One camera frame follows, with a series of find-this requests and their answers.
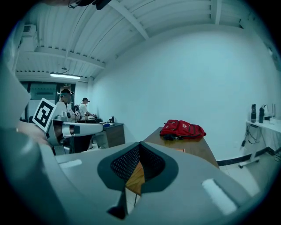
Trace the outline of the white wall air unit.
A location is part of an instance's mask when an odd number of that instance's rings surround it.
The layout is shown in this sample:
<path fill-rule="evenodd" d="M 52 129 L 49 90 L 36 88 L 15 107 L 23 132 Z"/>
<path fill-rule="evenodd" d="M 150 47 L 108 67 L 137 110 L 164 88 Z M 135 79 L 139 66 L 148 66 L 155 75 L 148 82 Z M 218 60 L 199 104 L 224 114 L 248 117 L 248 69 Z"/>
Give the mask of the white wall air unit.
<path fill-rule="evenodd" d="M 24 35 L 31 36 L 36 32 L 36 25 L 24 25 L 23 33 Z"/>

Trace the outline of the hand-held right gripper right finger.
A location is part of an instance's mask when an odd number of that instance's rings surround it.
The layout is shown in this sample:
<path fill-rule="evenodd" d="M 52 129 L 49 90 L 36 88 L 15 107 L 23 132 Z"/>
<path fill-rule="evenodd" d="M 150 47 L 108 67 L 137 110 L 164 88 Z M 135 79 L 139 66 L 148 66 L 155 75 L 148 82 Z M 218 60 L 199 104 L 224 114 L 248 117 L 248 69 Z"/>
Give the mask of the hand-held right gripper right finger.
<path fill-rule="evenodd" d="M 131 213 L 133 225 L 238 225 L 256 200 L 206 160 L 140 143 L 145 183 Z"/>

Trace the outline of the person's white shirt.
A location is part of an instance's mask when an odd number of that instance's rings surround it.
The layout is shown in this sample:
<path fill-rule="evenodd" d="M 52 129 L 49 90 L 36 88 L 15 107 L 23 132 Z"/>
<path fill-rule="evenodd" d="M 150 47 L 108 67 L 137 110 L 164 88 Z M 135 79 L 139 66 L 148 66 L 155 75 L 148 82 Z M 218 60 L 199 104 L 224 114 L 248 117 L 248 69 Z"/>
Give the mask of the person's white shirt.
<path fill-rule="evenodd" d="M 0 128 L 15 128 L 31 96 L 6 65 L 0 65 Z"/>

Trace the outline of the dark wooden cabinet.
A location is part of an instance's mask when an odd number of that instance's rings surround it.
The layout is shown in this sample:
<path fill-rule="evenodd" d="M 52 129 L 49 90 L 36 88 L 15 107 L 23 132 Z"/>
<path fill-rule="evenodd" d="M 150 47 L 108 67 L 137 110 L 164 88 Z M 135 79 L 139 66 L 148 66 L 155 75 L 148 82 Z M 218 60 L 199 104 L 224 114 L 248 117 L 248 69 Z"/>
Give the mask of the dark wooden cabinet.
<path fill-rule="evenodd" d="M 98 147 L 107 149 L 125 144 L 124 126 L 122 123 L 115 123 L 95 135 Z"/>

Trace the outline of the long ceiling light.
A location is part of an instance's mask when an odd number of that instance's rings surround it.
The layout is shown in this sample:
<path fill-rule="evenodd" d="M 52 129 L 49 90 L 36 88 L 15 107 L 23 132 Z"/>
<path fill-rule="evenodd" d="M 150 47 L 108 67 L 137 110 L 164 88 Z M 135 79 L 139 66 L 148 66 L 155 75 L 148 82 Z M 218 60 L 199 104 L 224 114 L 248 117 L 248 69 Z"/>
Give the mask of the long ceiling light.
<path fill-rule="evenodd" d="M 64 78 L 64 79 L 73 79 L 73 80 L 80 80 L 81 78 L 80 76 L 63 74 L 63 73 L 50 73 L 50 76 L 55 78 Z"/>

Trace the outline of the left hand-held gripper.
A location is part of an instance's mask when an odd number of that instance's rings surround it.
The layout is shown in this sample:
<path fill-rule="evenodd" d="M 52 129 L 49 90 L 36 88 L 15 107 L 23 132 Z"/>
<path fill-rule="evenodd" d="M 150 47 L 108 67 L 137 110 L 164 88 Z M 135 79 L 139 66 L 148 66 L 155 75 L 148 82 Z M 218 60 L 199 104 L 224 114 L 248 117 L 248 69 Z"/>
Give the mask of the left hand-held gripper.
<path fill-rule="evenodd" d="M 99 123 L 71 123 L 67 122 L 66 112 L 55 115 L 57 106 L 42 98 L 37 106 L 32 121 L 43 132 L 48 143 L 52 146 L 54 155 L 70 153 L 63 136 L 88 136 L 101 133 L 104 130 Z"/>

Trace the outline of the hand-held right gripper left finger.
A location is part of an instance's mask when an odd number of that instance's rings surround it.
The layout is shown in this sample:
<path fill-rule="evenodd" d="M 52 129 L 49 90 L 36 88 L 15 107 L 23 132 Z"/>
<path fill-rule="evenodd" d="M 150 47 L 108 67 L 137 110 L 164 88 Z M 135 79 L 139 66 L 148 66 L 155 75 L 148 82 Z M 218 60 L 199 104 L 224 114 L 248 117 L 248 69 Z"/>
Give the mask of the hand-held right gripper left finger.
<path fill-rule="evenodd" d="M 60 169 L 82 196 L 89 213 L 78 222 L 88 225 L 130 224 L 125 186 L 139 162 L 139 143 L 55 157 Z"/>

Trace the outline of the white table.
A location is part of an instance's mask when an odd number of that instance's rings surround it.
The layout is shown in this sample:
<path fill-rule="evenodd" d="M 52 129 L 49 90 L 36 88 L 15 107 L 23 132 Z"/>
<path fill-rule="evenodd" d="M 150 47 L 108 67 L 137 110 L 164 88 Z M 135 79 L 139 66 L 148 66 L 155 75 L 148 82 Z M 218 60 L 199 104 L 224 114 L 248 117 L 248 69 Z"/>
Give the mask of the white table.
<path fill-rule="evenodd" d="M 259 162 L 259 156 L 264 151 L 269 150 L 273 154 L 281 151 L 281 120 L 273 118 L 263 123 L 247 120 L 240 150 L 245 153 L 238 164 L 241 169 L 248 164 Z"/>

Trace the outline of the red backpack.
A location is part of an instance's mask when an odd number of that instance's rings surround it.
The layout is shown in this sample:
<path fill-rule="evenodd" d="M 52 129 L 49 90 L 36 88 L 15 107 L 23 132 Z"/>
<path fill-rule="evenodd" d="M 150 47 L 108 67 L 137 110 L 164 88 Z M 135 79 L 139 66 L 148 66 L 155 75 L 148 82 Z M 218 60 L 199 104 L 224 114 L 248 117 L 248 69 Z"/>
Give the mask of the red backpack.
<path fill-rule="evenodd" d="M 182 139 L 197 139 L 206 136 L 201 126 L 183 120 L 168 120 L 160 131 L 161 137 L 165 134 L 175 134 L 181 136 Z"/>

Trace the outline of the brown wooden desk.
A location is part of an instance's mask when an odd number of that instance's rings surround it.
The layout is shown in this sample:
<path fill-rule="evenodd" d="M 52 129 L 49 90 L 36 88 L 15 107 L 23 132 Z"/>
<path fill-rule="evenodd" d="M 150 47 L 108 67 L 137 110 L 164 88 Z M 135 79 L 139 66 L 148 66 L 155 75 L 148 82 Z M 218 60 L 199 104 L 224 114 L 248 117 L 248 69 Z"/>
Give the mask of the brown wooden desk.
<path fill-rule="evenodd" d="M 203 158 L 215 167 L 219 168 L 218 163 L 204 138 L 184 140 L 175 139 L 173 141 L 169 141 L 160 136 L 161 130 L 162 127 L 157 128 L 144 140 L 144 142 L 163 145 L 173 149 L 185 149 L 186 153 Z"/>

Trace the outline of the person's left forearm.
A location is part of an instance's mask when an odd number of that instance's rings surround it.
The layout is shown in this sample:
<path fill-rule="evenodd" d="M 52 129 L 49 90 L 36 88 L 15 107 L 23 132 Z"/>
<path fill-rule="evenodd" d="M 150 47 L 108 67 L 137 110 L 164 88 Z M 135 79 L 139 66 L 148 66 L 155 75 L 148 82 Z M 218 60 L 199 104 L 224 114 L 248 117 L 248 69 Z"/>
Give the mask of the person's left forearm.
<path fill-rule="evenodd" d="M 16 126 L 17 132 L 23 133 L 32 138 L 38 144 L 50 146 L 43 130 L 33 123 L 19 121 Z"/>

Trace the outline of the small black pouch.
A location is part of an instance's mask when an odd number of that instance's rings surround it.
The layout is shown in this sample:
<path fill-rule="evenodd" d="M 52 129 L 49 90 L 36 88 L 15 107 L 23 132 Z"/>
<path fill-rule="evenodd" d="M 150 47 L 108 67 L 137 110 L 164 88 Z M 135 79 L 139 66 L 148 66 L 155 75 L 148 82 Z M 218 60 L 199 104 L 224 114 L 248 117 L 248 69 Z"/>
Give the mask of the small black pouch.
<path fill-rule="evenodd" d="M 168 141 L 182 140 L 181 136 L 176 136 L 175 134 L 165 134 L 163 138 Z"/>

